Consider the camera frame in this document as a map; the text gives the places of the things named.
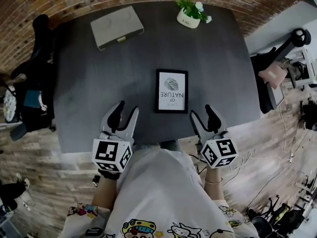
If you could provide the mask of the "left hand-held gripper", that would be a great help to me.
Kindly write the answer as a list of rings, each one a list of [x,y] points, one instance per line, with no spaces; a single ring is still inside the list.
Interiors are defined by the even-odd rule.
[[[119,101],[106,112],[99,137],[93,141],[92,161],[100,170],[122,173],[133,154],[139,107],[133,108],[126,125],[119,130],[124,104],[123,100]]]

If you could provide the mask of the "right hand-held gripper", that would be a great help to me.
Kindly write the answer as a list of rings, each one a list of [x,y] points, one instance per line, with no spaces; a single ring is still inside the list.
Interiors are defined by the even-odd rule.
[[[238,156],[235,141],[227,132],[227,123],[222,115],[209,104],[205,105],[208,115],[207,128],[193,110],[190,111],[190,121],[195,134],[202,143],[201,155],[210,168],[229,166]]]

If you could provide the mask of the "black framed nature print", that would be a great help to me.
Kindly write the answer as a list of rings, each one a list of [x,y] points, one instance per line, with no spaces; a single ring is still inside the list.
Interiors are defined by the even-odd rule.
[[[157,69],[155,112],[165,114],[188,113],[188,72]]]

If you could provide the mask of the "person's right forearm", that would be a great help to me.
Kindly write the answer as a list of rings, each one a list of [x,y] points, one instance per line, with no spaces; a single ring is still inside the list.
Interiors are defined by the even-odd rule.
[[[204,190],[211,200],[224,200],[220,168],[207,167]]]

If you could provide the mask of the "person's left forearm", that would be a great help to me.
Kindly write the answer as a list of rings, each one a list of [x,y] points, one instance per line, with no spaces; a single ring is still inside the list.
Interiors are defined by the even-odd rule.
[[[91,204],[112,211],[117,197],[116,189],[117,180],[101,177]]]

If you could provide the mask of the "black wristband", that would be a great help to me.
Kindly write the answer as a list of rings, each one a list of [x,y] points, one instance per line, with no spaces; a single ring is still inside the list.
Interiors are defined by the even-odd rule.
[[[98,172],[105,178],[105,179],[110,179],[110,180],[118,180],[121,173],[118,172],[110,172],[106,170],[101,170],[98,169]]]

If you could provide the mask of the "black grey office chair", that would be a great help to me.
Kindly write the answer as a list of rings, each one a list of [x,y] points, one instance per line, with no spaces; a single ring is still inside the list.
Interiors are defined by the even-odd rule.
[[[303,28],[296,28],[286,41],[279,47],[273,47],[269,52],[251,56],[251,62],[256,78],[260,110],[263,114],[275,110],[283,101],[284,94],[281,85],[274,90],[269,83],[264,83],[258,73],[268,68],[272,63],[277,63],[289,54],[294,48],[301,48],[311,42],[311,34]]]

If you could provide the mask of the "pink white plush toy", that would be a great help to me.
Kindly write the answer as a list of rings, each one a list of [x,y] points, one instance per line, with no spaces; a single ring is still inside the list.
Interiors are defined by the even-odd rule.
[[[40,107],[41,107],[41,110],[46,112],[47,111],[47,105],[45,105],[43,103],[43,100],[42,100],[42,95],[40,94],[39,97],[38,97],[38,100],[39,100],[39,104],[40,104]]]

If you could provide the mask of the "person's white cartoon shirt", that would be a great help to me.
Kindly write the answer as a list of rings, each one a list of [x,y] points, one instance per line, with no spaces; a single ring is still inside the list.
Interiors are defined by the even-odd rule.
[[[186,153],[134,153],[113,210],[79,203],[58,238],[259,238],[224,200],[211,200]]]

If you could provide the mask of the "pink cushion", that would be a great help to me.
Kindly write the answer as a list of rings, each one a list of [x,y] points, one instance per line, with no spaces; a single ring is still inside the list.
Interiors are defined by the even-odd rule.
[[[287,71],[275,62],[258,73],[258,76],[263,79],[264,83],[269,83],[274,90],[280,86],[286,75]]]

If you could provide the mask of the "teal notebook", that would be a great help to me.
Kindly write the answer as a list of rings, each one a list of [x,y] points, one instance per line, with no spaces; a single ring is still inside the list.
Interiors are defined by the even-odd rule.
[[[30,107],[30,108],[41,108],[41,104],[39,101],[40,91],[36,90],[27,90],[23,102],[24,107]]]

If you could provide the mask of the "grey box with gold clasp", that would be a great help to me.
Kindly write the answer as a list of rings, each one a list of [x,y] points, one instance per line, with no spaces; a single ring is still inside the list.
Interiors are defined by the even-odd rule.
[[[90,25],[99,50],[144,32],[144,26],[132,6],[104,15]]]

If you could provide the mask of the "black mesh office chair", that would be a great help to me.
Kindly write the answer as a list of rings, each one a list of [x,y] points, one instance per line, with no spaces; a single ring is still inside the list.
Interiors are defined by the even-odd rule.
[[[17,115],[21,124],[10,132],[13,141],[17,141],[28,132],[53,128],[53,93],[56,74],[53,65],[54,31],[49,27],[49,22],[46,14],[41,14],[33,20],[35,42],[31,57],[11,73],[11,79],[21,74],[26,76],[24,81],[14,84]],[[41,92],[43,103],[48,107],[46,112],[23,106],[27,90]]]

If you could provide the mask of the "white pot with flowers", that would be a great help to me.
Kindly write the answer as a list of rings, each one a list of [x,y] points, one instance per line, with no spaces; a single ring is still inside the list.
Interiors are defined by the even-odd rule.
[[[212,22],[212,16],[206,15],[204,5],[200,1],[176,0],[180,11],[176,17],[177,21],[188,28],[195,29],[203,21],[206,24]]]

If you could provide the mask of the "floral seat cushion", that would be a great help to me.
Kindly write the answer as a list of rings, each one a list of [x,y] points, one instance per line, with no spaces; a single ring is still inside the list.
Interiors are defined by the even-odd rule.
[[[4,119],[6,122],[12,122],[16,115],[17,100],[9,90],[6,90],[5,92],[3,104]]]

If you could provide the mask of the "black and yellow chair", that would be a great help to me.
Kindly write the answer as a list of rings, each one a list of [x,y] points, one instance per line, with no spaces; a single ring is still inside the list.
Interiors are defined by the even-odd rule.
[[[287,235],[297,229],[304,220],[304,208],[298,206],[297,204],[291,207],[285,203],[282,203],[281,206],[275,210],[274,208],[278,200],[278,195],[276,196],[275,202],[269,198],[269,209],[264,216],[277,233],[280,233],[281,235]]]

